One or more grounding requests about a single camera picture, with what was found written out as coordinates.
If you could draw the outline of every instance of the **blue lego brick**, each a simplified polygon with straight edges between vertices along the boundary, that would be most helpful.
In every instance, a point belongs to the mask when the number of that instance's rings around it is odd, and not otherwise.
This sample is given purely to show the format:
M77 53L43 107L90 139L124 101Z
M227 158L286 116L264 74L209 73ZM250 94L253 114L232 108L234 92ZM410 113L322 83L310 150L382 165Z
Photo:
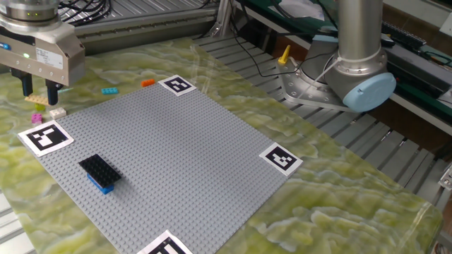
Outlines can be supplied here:
M88 179L90 179L90 181L92 181L94 183L94 185L100 190L102 191L102 193L104 193L104 195L112 192L114 190L114 185L110 185L106 188L102 188L99 186L99 184L96 183L96 181L94 181L93 178L91 178L90 174L86 174L88 176Z
M118 93L118 89L115 88L115 87L102 89L102 94L103 95L115 95L117 93Z

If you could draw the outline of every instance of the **orange lego brick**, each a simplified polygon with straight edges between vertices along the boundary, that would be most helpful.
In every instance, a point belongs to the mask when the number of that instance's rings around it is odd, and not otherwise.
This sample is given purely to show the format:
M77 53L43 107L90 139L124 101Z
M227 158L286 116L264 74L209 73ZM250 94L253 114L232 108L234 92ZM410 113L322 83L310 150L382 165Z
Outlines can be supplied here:
M147 87L147 86L154 85L154 84L155 84L155 80L153 80L153 79L141 81L142 87Z

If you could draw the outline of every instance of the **black lego brick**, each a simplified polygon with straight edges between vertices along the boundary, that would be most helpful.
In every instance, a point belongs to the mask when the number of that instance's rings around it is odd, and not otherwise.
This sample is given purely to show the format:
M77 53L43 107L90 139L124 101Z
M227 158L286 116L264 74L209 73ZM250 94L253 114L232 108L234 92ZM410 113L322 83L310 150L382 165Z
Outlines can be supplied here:
M97 154L84 159L79 164L102 188L121 179L121 176Z

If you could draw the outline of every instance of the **yellow handle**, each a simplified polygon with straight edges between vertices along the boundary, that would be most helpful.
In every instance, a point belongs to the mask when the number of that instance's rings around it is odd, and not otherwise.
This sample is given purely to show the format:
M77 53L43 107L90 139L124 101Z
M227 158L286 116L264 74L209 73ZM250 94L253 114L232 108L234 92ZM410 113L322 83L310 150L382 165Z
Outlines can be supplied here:
M280 59L278 60L278 63L286 64L287 59L289 58L289 52L290 52L290 45L288 45L287 48L285 48L284 54L280 57Z

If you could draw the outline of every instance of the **marble surface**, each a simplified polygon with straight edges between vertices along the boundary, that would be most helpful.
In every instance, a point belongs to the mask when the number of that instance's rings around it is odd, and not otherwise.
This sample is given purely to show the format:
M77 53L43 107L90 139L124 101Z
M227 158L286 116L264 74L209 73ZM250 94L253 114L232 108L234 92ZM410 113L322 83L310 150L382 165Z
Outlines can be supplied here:
M218 251L242 253L427 253L442 225L440 211L188 38L87 58L87 74L60 93L68 114L141 89L142 80L179 74L304 164ZM35 94L45 95L34 79ZM102 95L117 87L119 95ZM49 121L47 107L44 120ZM0 188L38 253L116 253L54 179L17 139L32 127L35 106L20 82L0 75Z

